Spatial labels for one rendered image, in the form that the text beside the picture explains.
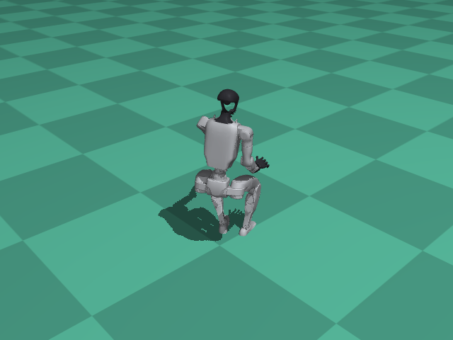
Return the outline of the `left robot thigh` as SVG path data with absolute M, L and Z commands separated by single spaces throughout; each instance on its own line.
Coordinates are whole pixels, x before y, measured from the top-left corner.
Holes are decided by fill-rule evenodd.
M 195 191 L 198 193 L 206 193 L 207 179 L 211 176 L 212 170 L 201 170 L 195 177 Z

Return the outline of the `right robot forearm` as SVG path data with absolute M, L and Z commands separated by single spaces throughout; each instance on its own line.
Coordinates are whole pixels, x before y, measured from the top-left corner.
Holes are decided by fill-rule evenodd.
M 246 169 L 248 169 L 252 174 L 259 169 L 258 166 L 256 165 L 253 157 L 251 157 L 251 167 L 246 167 Z

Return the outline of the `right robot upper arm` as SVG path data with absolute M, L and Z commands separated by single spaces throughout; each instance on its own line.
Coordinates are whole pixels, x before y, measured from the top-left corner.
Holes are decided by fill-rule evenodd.
M 238 136 L 242 140 L 241 165 L 251 167 L 251 155 L 253 151 L 253 130 L 250 127 L 239 125 Z

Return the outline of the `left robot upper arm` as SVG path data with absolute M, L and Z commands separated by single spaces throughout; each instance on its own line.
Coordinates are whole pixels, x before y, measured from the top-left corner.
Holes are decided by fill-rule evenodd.
M 197 123 L 197 127 L 199 129 L 201 129 L 201 131 L 205 134 L 205 126 L 206 126 L 206 123 L 207 121 L 209 120 L 208 117 L 206 116 L 202 116 L 201 119 L 198 121 Z

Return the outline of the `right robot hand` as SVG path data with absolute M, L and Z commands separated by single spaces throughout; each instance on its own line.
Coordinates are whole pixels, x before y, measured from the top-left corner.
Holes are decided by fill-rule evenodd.
M 258 156 L 256 156 L 255 163 L 256 163 L 256 165 L 257 165 L 258 168 L 259 168 L 257 171 L 259 171 L 260 169 L 264 169 L 265 167 L 267 167 L 267 168 L 269 167 L 268 162 L 265 162 L 265 161 L 266 161 L 266 159 L 263 160 L 263 157 L 261 157 L 260 159 L 258 159 Z M 257 171 L 256 171 L 256 172 L 257 172 Z M 254 172 L 254 173 L 256 173 L 256 172 Z

